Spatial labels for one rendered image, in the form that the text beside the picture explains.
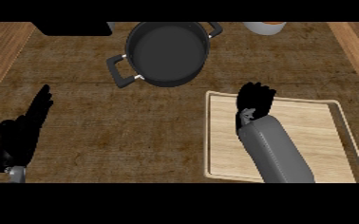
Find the pale wooden tray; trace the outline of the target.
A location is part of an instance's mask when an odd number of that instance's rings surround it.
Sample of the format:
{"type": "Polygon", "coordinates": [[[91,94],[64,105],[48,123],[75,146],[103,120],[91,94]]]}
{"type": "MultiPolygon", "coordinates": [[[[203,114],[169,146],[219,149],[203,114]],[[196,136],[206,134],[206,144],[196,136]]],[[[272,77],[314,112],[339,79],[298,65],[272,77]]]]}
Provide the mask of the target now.
{"type": "MultiPolygon", "coordinates": [[[[206,176],[261,182],[236,134],[237,95],[210,91],[206,102],[206,176]]],[[[318,183],[359,183],[359,147],[336,100],[277,98],[270,115],[289,132],[318,183]]]]}

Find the grey round container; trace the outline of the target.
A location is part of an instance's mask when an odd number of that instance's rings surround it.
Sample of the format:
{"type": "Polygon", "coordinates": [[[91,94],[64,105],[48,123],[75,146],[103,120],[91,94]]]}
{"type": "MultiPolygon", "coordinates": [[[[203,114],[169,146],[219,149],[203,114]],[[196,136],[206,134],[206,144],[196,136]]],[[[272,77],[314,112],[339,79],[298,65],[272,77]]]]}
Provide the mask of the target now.
{"type": "Polygon", "coordinates": [[[286,27],[286,22],[246,22],[244,26],[261,35],[275,35],[286,27]]]}

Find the black two-handled pot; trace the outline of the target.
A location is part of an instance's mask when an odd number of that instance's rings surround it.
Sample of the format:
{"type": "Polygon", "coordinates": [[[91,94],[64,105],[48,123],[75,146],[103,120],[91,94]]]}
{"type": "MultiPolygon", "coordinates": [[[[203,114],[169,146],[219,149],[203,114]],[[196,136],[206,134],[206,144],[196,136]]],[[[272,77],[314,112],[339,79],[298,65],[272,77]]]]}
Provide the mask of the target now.
{"type": "Polygon", "coordinates": [[[210,22],[207,33],[199,22],[141,22],[126,39],[126,54],[107,60],[119,88],[137,79],[160,87],[176,87],[199,76],[210,50],[210,39],[224,31],[210,22]]]}

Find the black flat appliance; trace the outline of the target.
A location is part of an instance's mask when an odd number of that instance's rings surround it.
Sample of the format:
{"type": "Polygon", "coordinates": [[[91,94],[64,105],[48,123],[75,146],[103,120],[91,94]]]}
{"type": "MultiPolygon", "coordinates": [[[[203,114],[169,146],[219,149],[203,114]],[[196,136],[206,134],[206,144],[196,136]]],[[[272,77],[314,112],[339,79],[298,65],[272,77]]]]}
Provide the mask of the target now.
{"type": "Polygon", "coordinates": [[[35,26],[48,36],[110,36],[114,22],[35,22],[35,26]]]}

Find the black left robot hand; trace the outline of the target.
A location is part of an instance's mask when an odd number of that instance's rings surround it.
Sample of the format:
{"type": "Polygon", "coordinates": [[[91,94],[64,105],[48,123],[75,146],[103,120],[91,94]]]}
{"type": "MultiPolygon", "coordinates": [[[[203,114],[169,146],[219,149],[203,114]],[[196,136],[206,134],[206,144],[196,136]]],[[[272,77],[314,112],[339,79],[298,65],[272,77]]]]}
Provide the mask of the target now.
{"type": "Polygon", "coordinates": [[[46,84],[24,115],[0,122],[0,173],[15,166],[26,167],[33,159],[42,126],[54,104],[46,84]]]}

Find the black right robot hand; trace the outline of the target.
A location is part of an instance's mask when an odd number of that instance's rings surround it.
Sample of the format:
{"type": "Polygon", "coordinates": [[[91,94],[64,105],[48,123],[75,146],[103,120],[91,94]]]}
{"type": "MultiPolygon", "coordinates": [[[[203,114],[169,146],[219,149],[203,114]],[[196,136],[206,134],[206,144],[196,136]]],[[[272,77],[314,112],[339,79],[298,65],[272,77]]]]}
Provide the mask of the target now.
{"type": "Polygon", "coordinates": [[[275,94],[277,90],[262,83],[247,83],[243,86],[237,94],[236,129],[244,125],[240,115],[246,109],[255,109],[253,120],[270,114],[275,94]]]}

